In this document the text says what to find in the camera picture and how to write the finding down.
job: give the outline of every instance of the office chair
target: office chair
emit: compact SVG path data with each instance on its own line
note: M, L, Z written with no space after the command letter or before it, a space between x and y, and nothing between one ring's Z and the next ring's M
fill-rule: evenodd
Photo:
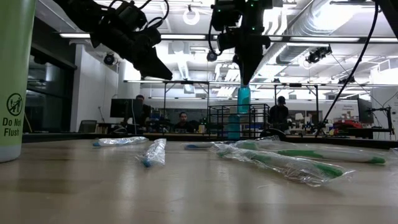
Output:
M97 121L95 120L80 121L79 133L95 133L96 127Z

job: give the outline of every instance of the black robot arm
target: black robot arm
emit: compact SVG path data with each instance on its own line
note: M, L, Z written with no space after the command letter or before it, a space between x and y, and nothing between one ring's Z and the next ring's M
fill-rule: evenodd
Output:
M111 6L120 0L114 0L109 7L93 0L54 1L81 30L90 33L94 48L104 44L131 62L143 77L172 79L172 72L159 60L154 47L161 41L157 28L165 18L148 26L141 11L146 4L137 7L134 1L121 1L121 5L113 9Z

